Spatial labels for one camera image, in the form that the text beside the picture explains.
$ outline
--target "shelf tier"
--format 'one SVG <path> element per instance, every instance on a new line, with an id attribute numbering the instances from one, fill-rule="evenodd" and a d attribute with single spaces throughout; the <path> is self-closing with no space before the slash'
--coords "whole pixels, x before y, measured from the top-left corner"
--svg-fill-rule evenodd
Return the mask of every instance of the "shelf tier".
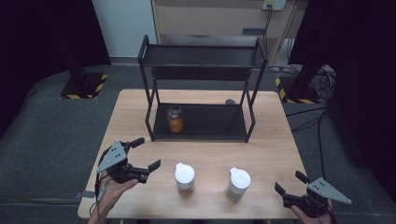
<path id="1" fill-rule="evenodd" d="M 169 130 L 167 109 L 171 105 L 181 107 L 181 133 Z M 241 105 L 159 104 L 153 135 L 156 140 L 245 141 L 247 130 Z"/>

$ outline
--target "shelf rack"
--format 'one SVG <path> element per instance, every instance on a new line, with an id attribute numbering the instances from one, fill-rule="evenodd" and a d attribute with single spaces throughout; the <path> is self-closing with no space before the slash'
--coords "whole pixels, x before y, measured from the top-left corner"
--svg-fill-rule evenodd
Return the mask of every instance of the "shelf rack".
<path id="1" fill-rule="evenodd" d="M 268 62 L 265 48 L 258 38 L 252 45 L 213 44 L 192 41 L 188 45 L 150 44 L 145 35 L 138 55 L 140 72 L 148 98 L 146 125 L 151 141 L 245 141 L 253 131 L 253 104 Z M 153 86 L 150 92 L 146 74 L 150 68 Z M 250 97 L 248 83 L 252 69 L 260 69 L 254 90 Z M 175 104 L 160 100 L 157 81 L 159 80 L 222 80 L 245 82 L 239 103 L 235 104 Z M 246 128 L 242 105 L 247 99 L 251 118 Z M 154 129 L 149 118 L 153 103 L 157 102 Z M 167 108 L 178 105 L 182 108 L 184 127 L 181 133 L 172 133 L 167 120 Z"/>

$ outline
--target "hand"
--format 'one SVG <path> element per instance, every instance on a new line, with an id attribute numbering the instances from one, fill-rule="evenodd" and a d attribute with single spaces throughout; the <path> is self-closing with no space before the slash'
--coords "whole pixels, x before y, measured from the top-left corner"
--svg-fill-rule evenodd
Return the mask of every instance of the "hand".
<path id="1" fill-rule="evenodd" d="M 332 200 L 329 199 L 329 207 L 332 209 Z M 332 224 L 332 216 L 329 212 L 326 212 L 321 217 L 308 217 L 299 207 L 296 205 L 291 206 L 291 211 L 304 223 L 304 224 Z"/>
<path id="2" fill-rule="evenodd" d="M 102 190 L 102 187 L 106 185 L 106 191 L 101 201 L 97 202 L 95 209 L 93 209 L 91 218 L 88 220 L 88 223 L 90 224 L 103 223 L 108 212 L 114 207 L 122 193 L 127 189 L 133 188 L 137 183 L 139 183 L 137 179 L 132 179 L 123 184 L 119 184 L 114 180 L 110 180 L 111 177 L 108 175 L 107 171 L 102 172 L 101 179 L 102 181 L 99 190 Z"/>

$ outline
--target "wall socket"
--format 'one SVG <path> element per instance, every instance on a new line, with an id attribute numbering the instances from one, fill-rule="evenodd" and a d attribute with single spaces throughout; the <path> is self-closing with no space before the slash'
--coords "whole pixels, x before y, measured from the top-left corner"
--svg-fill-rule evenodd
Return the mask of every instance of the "wall socket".
<path id="1" fill-rule="evenodd" d="M 286 5 L 287 0 L 264 0 L 264 3 L 262 4 L 262 9 L 263 10 L 269 10 L 269 6 L 271 6 L 271 9 L 273 11 L 281 11 Z"/>

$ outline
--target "wall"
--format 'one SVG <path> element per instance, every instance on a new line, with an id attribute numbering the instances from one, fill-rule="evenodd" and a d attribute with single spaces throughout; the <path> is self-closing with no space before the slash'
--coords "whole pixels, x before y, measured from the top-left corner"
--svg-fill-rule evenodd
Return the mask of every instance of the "wall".
<path id="1" fill-rule="evenodd" d="M 144 35 L 157 43 L 149 0 L 92 0 L 110 58 L 137 57 Z"/>

